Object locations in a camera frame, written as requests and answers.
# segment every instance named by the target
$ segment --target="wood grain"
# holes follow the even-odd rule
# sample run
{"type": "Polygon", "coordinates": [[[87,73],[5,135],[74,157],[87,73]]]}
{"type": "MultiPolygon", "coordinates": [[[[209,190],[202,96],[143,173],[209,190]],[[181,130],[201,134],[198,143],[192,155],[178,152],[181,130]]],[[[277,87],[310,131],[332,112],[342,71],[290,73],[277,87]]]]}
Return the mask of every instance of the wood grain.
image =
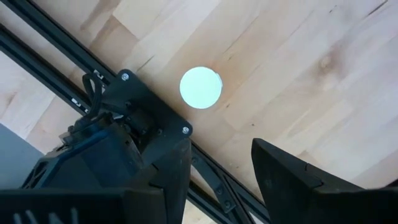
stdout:
{"type": "MultiPolygon", "coordinates": [[[[36,2],[113,70],[136,72],[193,124],[192,139],[259,197],[252,138],[362,187],[398,178],[395,0],[36,2]],[[224,84],[206,110],[187,106],[178,90],[199,65],[224,84]]],[[[2,4],[0,12],[81,86],[80,69],[2,4]]],[[[1,122],[48,152],[78,114],[4,54],[0,63],[1,122]]],[[[212,221],[188,203],[184,223],[212,221]]]]}

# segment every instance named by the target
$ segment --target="metal plate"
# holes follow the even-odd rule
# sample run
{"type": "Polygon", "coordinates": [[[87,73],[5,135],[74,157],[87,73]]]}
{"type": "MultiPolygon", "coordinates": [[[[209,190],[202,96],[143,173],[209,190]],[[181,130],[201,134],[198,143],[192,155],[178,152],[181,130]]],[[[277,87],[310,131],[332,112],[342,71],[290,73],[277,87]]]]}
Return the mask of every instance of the metal plate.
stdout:
{"type": "Polygon", "coordinates": [[[106,87],[103,102],[125,108],[127,101],[134,102],[134,105],[154,119],[156,125],[162,129],[162,134],[151,140],[142,153],[146,164],[155,161],[191,135],[191,124],[150,91],[132,71],[125,69],[106,87]],[[127,80],[122,79],[123,74],[128,74],[127,80]]]}

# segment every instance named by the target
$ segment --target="white ball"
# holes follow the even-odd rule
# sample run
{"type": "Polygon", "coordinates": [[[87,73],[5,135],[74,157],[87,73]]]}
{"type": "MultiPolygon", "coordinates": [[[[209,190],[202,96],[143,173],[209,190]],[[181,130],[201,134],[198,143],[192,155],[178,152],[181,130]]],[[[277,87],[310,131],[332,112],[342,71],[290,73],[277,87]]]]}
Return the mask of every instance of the white ball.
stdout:
{"type": "Polygon", "coordinates": [[[197,109],[209,108],[215,104],[221,95],[222,88],[221,77],[206,67],[191,68],[180,82],[183,100],[197,109]]]}

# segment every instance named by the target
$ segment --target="light wooden surface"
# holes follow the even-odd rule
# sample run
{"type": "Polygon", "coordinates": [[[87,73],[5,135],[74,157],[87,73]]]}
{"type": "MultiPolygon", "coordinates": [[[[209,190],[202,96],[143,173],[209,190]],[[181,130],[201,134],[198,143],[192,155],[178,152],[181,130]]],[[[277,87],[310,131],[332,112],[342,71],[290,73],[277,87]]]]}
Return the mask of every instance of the light wooden surface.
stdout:
{"type": "MultiPolygon", "coordinates": [[[[251,139],[362,187],[398,178],[396,0],[37,0],[113,70],[131,69],[194,127],[192,138],[260,196],[251,139]],[[189,108],[185,71],[221,75],[189,108]]],[[[81,86],[82,72],[0,4],[0,20],[81,86]]],[[[0,119],[42,152],[79,117],[0,54],[0,119]]],[[[188,204],[185,223],[211,223],[188,204]]]]}

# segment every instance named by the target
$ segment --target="gray surface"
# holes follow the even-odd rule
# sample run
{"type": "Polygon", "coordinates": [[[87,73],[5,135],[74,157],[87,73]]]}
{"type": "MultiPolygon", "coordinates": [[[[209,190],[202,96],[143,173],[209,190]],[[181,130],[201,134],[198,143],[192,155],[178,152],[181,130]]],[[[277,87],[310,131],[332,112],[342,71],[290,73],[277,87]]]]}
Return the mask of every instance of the gray surface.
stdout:
{"type": "Polygon", "coordinates": [[[22,185],[43,154],[0,124],[0,189],[22,185]]]}

